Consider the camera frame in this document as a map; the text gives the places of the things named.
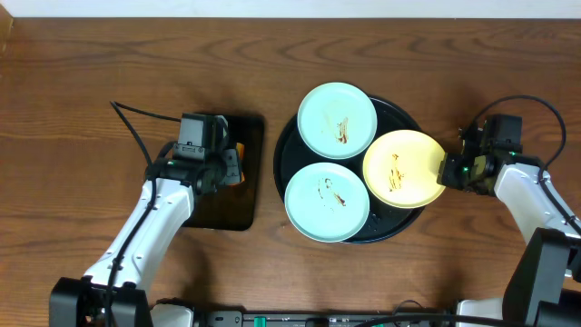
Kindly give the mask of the green and yellow sponge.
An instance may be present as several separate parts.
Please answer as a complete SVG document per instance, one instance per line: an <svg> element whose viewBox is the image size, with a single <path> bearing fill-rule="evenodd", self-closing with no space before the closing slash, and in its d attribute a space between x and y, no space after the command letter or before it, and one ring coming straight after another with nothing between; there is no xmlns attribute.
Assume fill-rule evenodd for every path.
<svg viewBox="0 0 581 327"><path fill-rule="evenodd" d="M242 161L244 156L244 145L241 143L235 144L232 149L226 149L223 152L223 160L226 163L226 174L223 183L228 186L243 183L245 181L242 170Z"/></svg>

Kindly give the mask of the yellow plate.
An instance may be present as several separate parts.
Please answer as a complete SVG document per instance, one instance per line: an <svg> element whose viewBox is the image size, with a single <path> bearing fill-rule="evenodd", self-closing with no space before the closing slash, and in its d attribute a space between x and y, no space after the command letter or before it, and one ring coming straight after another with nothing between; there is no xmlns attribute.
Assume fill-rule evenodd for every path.
<svg viewBox="0 0 581 327"><path fill-rule="evenodd" d="M362 174L370 192L383 203L415 209L445 190L437 182L442 146L427 134L397 130L375 140L364 155Z"/></svg>

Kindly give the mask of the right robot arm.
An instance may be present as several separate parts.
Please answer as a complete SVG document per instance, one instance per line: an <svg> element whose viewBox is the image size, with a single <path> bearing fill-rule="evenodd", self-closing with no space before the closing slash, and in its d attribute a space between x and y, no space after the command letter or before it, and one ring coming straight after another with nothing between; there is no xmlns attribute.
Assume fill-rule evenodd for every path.
<svg viewBox="0 0 581 327"><path fill-rule="evenodd" d="M527 247L504 295L458 303L457 325L498 320L519 326L577 326L580 294L563 287L580 279L580 222L536 157L494 150L446 154L438 183L502 202Z"/></svg>

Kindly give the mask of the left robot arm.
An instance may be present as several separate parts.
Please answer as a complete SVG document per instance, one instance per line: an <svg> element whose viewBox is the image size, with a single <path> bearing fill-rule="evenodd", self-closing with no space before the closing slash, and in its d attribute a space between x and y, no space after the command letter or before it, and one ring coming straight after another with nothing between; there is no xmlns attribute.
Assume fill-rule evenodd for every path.
<svg viewBox="0 0 581 327"><path fill-rule="evenodd" d="M196 157L169 143L146 169L138 203L101 258L80 279L61 278L50 294L52 326L193 326L195 310L178 300L150 305L153 279L173 237L199 197L242 182L243 145Z"/></svg>

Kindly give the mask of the black rectangular tray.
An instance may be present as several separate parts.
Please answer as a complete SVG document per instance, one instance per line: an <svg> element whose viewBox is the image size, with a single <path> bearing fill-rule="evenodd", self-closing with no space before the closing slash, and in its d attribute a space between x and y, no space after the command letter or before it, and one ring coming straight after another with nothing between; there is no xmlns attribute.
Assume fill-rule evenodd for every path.
<svg viewBox="0 0 581 327"><path fill-rule="evenodd" d="M244 181L196 199L192 216L182 225L241 232L254 220L261 174L264 120L260 116L225 115L231 139L244 146L241 172Z"/></svg>

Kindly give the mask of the black round tray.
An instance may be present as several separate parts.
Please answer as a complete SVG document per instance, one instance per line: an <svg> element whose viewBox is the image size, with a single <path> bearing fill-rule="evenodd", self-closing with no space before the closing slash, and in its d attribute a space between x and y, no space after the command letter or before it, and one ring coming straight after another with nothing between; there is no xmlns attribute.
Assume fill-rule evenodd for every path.
<svg viewBox="0 0 581 327"><path fill-rule="evenodd" d="M375 136L396 130L420 129L418 123L400 106L381 97L371 96L377 117L378 127ZM291 177L301 168L327 159L315 154L301 139L297 118L292 117L282 130L273 156L273 176L280 197ZM383 203L372 193L368 193L370 209L363 227L346 243L376 243L386 240L407 229L424 211L423 207L413 209L397 208Z"/></svg>

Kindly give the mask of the lower light blue plate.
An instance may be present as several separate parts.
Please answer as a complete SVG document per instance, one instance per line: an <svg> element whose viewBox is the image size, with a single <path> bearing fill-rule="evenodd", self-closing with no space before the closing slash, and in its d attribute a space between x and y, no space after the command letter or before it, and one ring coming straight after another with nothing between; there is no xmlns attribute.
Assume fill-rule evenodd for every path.
<svg viewBox="0 0 581 327"><path fill-rule="evenodd" d="M283 196L293 226L322 243L348 240L361 230L370 211L360 178L337 163L313 163L295 173Z"/></svg>

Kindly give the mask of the light blue plate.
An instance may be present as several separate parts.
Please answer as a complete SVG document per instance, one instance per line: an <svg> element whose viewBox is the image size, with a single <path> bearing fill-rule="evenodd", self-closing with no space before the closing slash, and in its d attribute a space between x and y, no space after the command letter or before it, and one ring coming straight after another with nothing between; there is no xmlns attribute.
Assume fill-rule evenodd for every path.
<svg viewBox="0 0 581 327"><path fill-rule="evenodd" d="M283 196L293 226L322 243L348 240L361 230L370 211L360 178L337 163L313 163L295 173Z"/></svg>
<svg viewBox="0 0 581 327"><path fill-rule="evenodd" d="M370 98L352 84L321 84L303 98L297 114L302 141L332 160L350 159L366 150L378 128Z"/></svg>

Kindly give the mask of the upper light blue plate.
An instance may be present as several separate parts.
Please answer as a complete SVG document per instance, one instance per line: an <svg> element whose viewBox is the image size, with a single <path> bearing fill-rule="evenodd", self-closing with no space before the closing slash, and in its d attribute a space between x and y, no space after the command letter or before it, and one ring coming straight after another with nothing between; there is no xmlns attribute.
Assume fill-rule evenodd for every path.
<svg viewBox="0 0 581 327"><path fill-rule="evenodd" d="M297 114L302 141L332 160L350 159L366 150L378 128L370 98L352 84L321 84L303 98Z"/></svg>

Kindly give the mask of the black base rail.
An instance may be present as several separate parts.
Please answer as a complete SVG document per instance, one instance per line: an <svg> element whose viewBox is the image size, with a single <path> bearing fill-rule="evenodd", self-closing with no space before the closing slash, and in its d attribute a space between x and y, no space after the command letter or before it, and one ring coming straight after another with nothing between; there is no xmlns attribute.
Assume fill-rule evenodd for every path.
<svg viewBox="0 0 581 327"><path fill-rule="evenodd" d="M359 314L346 312L197 312L193 327L352 327L390 317L390 313Z"/></svg>

